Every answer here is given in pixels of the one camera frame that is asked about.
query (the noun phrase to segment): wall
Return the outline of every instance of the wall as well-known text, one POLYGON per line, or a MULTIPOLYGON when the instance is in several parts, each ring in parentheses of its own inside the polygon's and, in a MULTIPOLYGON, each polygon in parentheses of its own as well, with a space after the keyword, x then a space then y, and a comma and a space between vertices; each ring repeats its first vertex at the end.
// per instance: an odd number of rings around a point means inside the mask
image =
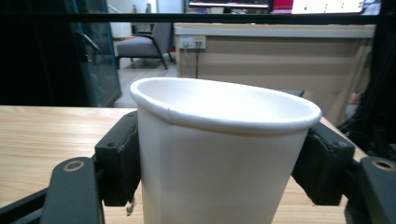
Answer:
POLYGON ((183 0, 158 0, 159 13, 183 13, 183 0))
POLYGON ((107 3, 122 13, 133 13, 133 5, 136 6, 137 13, 146 13, 147 3, 151 3, 151 12, 157 12, 157 0, 107 0, 107 3))

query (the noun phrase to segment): glass door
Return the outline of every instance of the glass door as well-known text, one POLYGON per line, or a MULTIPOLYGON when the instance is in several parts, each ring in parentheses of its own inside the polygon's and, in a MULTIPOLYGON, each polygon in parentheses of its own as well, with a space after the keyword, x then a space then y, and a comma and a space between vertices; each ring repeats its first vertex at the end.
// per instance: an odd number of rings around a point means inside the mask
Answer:
MULTIPOLYGON (((73 0, 74 13, 107 13, 104 0, 73 0)), ((76 34, 84 54, 82 69, 93 106, 109 106, 120 97, 120 82, 108 22, 78 22, 76 34)))

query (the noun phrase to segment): chair leg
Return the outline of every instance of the chair leg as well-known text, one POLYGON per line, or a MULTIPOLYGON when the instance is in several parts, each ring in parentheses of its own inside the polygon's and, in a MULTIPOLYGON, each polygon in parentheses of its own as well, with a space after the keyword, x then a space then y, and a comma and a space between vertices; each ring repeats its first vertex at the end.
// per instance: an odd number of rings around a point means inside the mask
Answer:
POLYGON ((165 66, 165 70, 168 70, 168 66, 166 66, 165 60, 163 59, 162 55, 161 55, 161 61, 163 62, 163 66, 165 66))
POLYGON ((117 69, 120 69, 120 57, 117 56, 116 60, 117 60, 117 69))
POLYGON ((173 58, 172 58, 171 52, 168 51, 168 55, 169 55, 169 58, 171 59, 171 63, 172 63, 173 62, 173 58))

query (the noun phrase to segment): black cable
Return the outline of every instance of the black cable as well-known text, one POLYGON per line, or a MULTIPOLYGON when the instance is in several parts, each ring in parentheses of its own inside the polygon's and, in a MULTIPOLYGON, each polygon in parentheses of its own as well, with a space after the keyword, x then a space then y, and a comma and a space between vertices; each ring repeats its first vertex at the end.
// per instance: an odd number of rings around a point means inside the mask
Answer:
POLYGON ((202 42, 196 42, 195 47, 195 78, 198 78, 198 63, 199 63, 199 50, 201 49, 202 42))
POLYGON ((0 21, 67 22, 220 22, 268 24, 377 24, 392 21, 394 16, 327 15, 257 15, 257 14, 180 14, 180 13, 6 13, 0 9, 0 21))

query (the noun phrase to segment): floor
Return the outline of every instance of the floor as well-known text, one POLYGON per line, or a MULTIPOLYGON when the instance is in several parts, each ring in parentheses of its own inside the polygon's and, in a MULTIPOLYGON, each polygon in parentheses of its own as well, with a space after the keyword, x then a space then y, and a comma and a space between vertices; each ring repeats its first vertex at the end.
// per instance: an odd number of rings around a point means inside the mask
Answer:
POLYGON ((167 56, 163 55, 168 69, 158 59, 120 59, 121 97, 113 104, 116 108, 136 108, 137 104, 129 94, 131 84, 145 77, 177 77, 177 66, 167 56))

